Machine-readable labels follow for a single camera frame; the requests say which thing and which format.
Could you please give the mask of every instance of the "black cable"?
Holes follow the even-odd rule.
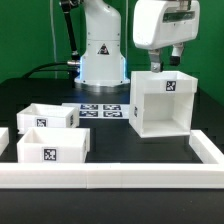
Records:
[[[67,65],[67,62],[54,62],[54,63],[49,63],[49,64],[44,64],[41,66],[38,66],[34,69],[32,69],[31,71],[27,72],[26,74],[24,74],[22,76],[23,79],[27,79],[29,78],[34,72],[40,71],[42,68],[48,68],[48,67],[53,67],[53,66],[57,66],[57,65]]]
[[[37,70],[33,73],[36,73],[36,72],[69,72],[71,70],[69,69],[44,69],[44,70]]]
[[[71,20],[71,15],[70,15],[70,11],[73,8],[77,8],[79,6],[79,1],[78,0],[60,0],[60,6],[62,8],[62,11],[64,13],[64,17],[65,17],[65,22],[67,25],[67,31],[68,31],[68,36],[69,36],[69,41],[70,41],[70,47],[72,50],[72,60],[79,60],[80,59],[80,55],[78,53],[77,50],[77,46],[76,46],[76,41],[75,41],[75,34],[74,34],[74,29],[73,29],[73,24],[72,24],[72,20]]]

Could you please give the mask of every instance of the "white box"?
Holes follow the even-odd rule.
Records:
[[[189,135],[197,82],[179,71],[132,72],[129,123],[142,138]]]
[[[8,128],[0,128],[0,156],[8,144],[9,144]]]
[[[84,163],[90,130],[30,128],[17,144],[19,163]]]
[[[79,108],[31,104],[17,114],[19,134],[30,127],[74,128],[79,126]]]

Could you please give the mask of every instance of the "open white box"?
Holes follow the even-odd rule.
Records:
[[[179,71],[132,72],[129,123],[140,137],[190,134],[196,78]]]
[[[19,163],[84,163],[90,130],[30,128],[17,144]]]
[[[9,144],[9,130],[8,128],[0,128],[0,156],[4,152],[8,144]]]
[[[19,134],[30,127],[74,128],[79,126],[79,108],[31,104],[17,114]]]

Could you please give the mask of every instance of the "warning label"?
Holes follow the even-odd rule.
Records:
[[[103,44],[103,46],[100,48],[98,54],[109,55],[109,51],[105,44]]]

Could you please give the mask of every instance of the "cable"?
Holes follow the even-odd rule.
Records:
[[[72,71],[71,69],[43,69],[43,70],[37,70],[36,72],[69,72]]]
[[[48,68],[48,67],[53,67],[53,66],[57,66],[57,65],[67,65],[67,62],[54,62],[54,63],[49,63],[49,64],[44,64],[41,66],[38,66],[34,69],[32,69],[31,71],[27,72],[26,74],[24,74],[22,76],[23,79],[27,79],[29,78],[34,72],[40,71],[43,68]]]
[[[55,36],[55,26],[54,26],[54,1],[50,0],[50,17],[51,17],[51,32],[53,39],[53,52],[54,52],[54,61],[57,62],[57,43]],[[58,78],[57,71],[55,72],[55,79]]]
[[[72,55],[71,55],[72,60],[79,60],[80,56],[76,46],[75,34],[74,34],[70,11],[73,8],[77,8],[79,4],[80,4],[80,1],[78,0],[76,1],[60,0],[60,6],[64,13],[64,18],[67,25],[67,31],[68,31],[69,41],[70,41],[70,47],[72,50]]]
[[[125,58],[128,60],[128,8],[129,8],[129,0],[126,0],[126,24],[125,24]]]

